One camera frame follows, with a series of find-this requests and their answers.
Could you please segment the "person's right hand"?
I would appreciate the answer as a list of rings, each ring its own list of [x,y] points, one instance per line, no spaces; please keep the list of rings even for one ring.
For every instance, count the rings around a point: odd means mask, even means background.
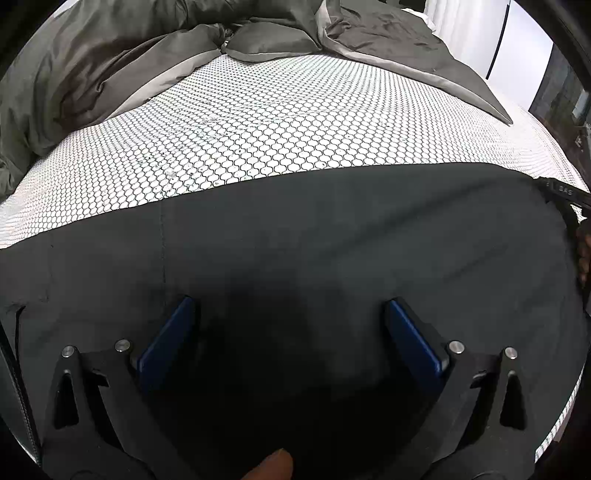
[[[578,253],[578,275],[582,285],[590,279],[591,263],[591,221],[590,218],[583,220],[576,230],[577,253]]]

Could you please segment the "person's left hand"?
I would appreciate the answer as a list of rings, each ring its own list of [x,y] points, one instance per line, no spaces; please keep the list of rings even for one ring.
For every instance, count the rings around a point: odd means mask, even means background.
[[[290,480],[293,474],[293,458],[284,449],[273,452],[259,466],[252,469],[243,480]]]

